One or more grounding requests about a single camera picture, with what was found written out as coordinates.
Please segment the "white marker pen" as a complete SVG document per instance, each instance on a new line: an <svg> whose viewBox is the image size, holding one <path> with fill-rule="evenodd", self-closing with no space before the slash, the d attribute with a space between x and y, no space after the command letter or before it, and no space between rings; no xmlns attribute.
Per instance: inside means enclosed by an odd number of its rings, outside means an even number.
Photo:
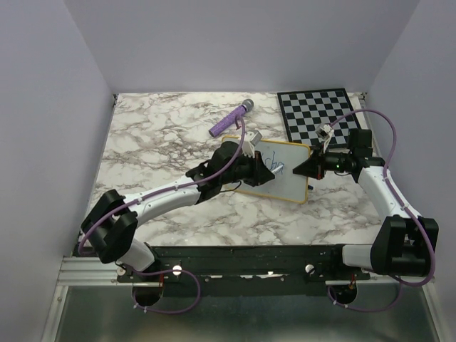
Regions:
<svg viewBox="0 0 456 342"><path fill-rule="evenodd" d="M283 165L280 165L280 166L278 166L278 167L275 167L271 172L272 172L273 174L276 174L276 173L278 173L279 171L282 171L283 167L284 167Z"/></svg>

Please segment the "yellow framed whiteboard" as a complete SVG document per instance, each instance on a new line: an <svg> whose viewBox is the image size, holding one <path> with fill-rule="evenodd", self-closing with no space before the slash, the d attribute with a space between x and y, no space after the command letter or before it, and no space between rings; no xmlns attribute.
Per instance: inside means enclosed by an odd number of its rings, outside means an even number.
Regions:
<svg viewBox="0 0 456 342"><path fill-rule="evenodd" d="M305 203L309 179L302 175L295 175L293 169L308 160L311 148L294 142L262 139L256 145L256 150L261 153L263 162L270 171L275 171L278 167L281 169L275 174L274 180L257 187L242 184L235 192L299 204Z"/></svg>

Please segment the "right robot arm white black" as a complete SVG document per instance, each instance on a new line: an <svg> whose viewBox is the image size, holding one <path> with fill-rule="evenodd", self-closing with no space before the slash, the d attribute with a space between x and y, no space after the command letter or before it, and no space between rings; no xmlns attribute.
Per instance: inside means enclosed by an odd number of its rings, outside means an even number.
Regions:
<svg viewBox="0 0 456 342"><path fill-rule="evenodd" d="M319 144L309 159L293 169L295 175L316 180L328 171L350 174L383 221L372 244L346 244L341 254L328 260L328 272L336 279L346 278L354 267L381 275L418 277L428 276L432 269L437 222L410 206L384 166L384 159L373 156L372 132L353 129L348 152L324 150Z"/></svg>

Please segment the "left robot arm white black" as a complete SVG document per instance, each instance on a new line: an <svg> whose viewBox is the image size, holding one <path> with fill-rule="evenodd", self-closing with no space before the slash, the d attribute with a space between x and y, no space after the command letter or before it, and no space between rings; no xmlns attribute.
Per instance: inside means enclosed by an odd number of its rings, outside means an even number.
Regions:
<svg viewBox="0 0 456 342"><path fill-rule="evenodd" d="M259 151L245 153L239 143L224 142L210 159L168 185L143 195L105 192L81 224L80 244L90 243L102 263L128 266L140 280L151 281L158 265L152 249L135 239L139 226L174 209L210 200L224 185L240 182L256 187L274 178Z"/></svg>

